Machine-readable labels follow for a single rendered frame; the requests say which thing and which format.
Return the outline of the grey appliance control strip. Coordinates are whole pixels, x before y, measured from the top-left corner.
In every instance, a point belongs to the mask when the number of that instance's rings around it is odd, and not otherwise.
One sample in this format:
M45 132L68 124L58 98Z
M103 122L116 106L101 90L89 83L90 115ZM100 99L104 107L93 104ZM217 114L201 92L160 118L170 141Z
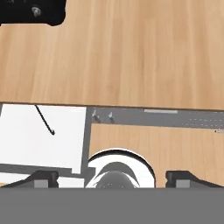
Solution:
M224 111L87 107L92 123L224 130Z

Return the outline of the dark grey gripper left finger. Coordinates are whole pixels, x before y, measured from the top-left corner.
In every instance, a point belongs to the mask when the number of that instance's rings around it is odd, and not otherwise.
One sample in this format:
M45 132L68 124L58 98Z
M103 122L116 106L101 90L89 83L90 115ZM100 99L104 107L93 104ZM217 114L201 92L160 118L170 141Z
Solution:
M4 188L58 188L56 171L35 171L28 174L0 173L0 187Z

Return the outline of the round white and black thing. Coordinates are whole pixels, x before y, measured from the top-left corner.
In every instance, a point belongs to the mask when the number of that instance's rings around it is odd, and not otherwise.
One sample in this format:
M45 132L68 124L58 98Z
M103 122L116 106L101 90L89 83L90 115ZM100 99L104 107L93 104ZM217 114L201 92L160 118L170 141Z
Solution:
M151 165L132 150L111 148L95 153L88 160L94 175L86 188L155 188L156 175Z

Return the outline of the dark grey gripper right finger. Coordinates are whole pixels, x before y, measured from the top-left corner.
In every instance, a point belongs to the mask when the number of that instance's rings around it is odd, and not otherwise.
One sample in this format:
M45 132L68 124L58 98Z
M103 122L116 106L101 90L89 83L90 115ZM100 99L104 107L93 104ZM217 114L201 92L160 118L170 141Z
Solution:
M189 171L167 171L165 174L167 188L199 188L215 187L221 188L221 185L214 184L197 178Z

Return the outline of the wooden appliance door panel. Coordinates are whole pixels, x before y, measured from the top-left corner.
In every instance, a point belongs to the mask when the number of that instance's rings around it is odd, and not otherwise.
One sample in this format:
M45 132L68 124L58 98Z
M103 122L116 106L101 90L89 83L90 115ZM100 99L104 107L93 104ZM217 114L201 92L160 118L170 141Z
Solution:
M94 124L89 154L108 148L124 148L144 157L158 187L165 185L168 170L189 171L224 186L224 134L212 129Z

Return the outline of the white cupboard door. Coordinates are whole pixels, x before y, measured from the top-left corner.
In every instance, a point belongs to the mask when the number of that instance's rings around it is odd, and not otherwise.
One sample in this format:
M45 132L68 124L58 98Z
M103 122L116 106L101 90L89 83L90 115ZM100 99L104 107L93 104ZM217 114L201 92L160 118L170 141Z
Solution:
M22 179L26 179L27 177L28 177L28 174L0 172L0 183L10 184ZM83 178L59 177L58 183L60 188L83 188L84 187Z

